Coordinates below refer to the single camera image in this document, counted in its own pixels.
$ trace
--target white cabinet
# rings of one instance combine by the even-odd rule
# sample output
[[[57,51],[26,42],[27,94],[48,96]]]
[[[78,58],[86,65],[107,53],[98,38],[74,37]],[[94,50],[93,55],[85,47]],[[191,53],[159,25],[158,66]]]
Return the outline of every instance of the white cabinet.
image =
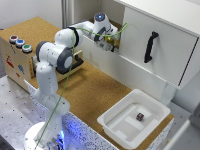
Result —
[[[123,22],[128,27],[122,33],[120,54],[179,86],[198,37],[128,7]],[[152,40],[152,60],[144,63],[152,32],[159,36]]]

